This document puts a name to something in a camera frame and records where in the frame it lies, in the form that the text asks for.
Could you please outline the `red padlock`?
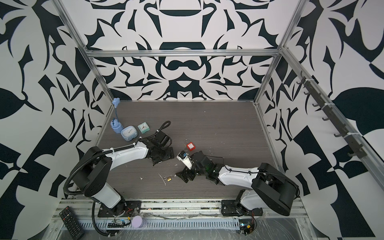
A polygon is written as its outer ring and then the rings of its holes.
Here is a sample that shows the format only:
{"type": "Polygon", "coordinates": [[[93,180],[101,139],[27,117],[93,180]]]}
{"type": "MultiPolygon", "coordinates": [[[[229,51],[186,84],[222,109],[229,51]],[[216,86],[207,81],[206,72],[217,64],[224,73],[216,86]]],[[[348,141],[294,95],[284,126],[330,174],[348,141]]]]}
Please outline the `red padlock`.
{"type": "Polygon", "coordinates": [[[196,148],[195,144],[189,139],[185,139],[185,145],[189,151],[193,151],[196,148]]]}

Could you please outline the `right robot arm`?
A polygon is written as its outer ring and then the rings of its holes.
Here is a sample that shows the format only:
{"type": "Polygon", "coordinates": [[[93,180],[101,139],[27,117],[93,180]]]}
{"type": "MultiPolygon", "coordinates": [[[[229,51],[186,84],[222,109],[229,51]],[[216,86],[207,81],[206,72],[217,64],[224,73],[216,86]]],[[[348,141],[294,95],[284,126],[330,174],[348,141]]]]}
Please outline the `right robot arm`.
{"type": "Polygon", "coordinates": [[[299,197],[299,186],[272,165],[262,163],[255,168],[234,168],[204,159],[191,163],[176,173],[185,183],[196,176],[204,176],[215,185],[240,186],[235,200],[238,214],[245,210],[266,208],[279,215],[289,216],[293,201],[299,197]]]}

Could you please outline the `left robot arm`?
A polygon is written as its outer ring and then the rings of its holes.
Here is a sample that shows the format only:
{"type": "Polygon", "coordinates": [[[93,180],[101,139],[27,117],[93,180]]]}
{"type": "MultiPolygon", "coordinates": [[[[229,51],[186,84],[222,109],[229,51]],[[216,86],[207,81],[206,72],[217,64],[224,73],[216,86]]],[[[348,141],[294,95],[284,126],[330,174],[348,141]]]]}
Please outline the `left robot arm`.
{"type": "Polygon", "coordinates": [[[83,195],[100,203],[110,215],[119,217],[128,211],[124,197],[107,183],[111,170],[136,160],[149,159],[153,166],[175,157],[172,139],[163,132],[166,121],[153,134],[119,148],[90,148],[71,171],[63,191],[68,196],[83,195]]]}

